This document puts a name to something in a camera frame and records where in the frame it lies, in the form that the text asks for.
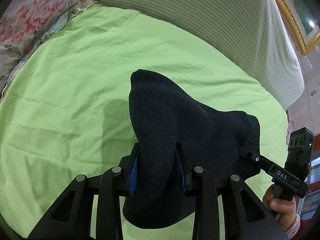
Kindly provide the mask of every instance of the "bed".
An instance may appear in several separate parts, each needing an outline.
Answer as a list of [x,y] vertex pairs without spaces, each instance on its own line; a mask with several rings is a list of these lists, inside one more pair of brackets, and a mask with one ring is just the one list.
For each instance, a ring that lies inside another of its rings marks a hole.
[[[102,174],[130,153],[136,138],[128,95],[137,69],[167,76],[217,110],[256,116],[261,154],[284,164],[283,106],[210,42],[185,29],[137,10],[93,3],[15,73],[0,103],[0,212],[16,232],[27,237],[75,176]],[[247,183],[262,197],[271,181],[261,173]],[[124,239],[191,239],[192,225],[192,215],[156,230],[135,228],[123,218]]]

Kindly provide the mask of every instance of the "silver screw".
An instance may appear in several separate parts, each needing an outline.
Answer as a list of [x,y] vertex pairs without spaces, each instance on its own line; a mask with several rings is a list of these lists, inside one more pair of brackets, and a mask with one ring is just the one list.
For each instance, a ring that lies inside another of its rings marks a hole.
[[121,167],[119,167],[119,166],[115,166],[112,168],[112,172],[114,172],[114,173],[119,173],[120,171],[121,171]]
[[85,176],[84,176],[84,175],[82,175],[82,174],[80,174],[80,175],[76,176],[76,181],[81,182],[81,181],[84,181],[84,179],[85,179]]
[[236,174],[233,174],[233,175],[231,175],[231,179],[232,179],[233,181],[239,181],[239,180],[240,180],[240,177],[239,177],[238,175],[236,175]]
[[194,168],[194,170],[195,170],[196,173],[202,173],[204,171],[204,169],[202,167],[200,167],[200,166],[196,166]]

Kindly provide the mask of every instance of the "picture frame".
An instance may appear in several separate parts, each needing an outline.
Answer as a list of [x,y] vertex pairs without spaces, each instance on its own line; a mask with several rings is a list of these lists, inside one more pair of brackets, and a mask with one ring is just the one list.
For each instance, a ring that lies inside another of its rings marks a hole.
[[285,25],[307,55],[320,43],[320,27],[304,0],[276,0]]

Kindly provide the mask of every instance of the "fingernail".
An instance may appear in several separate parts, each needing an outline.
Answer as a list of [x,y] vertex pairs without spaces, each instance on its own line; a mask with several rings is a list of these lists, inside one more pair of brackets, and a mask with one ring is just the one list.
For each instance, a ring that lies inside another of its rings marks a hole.
[[276,207],[277,206],[277,200],[273,199],[270,203],[271,207]]

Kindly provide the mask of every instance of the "human hand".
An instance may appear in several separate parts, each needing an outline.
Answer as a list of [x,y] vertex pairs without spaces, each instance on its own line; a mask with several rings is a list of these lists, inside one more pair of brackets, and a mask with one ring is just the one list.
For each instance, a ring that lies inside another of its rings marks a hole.
[[279,219],[279,224],[284,231],[287,231],[294,221],[296,220],[296,200],[293,198],[291,201],[284,199],[274,199],[273,185],[271,185],[262,198],[262,202],[267,208],[271,208],[276,212],[281,212],[282,216]]

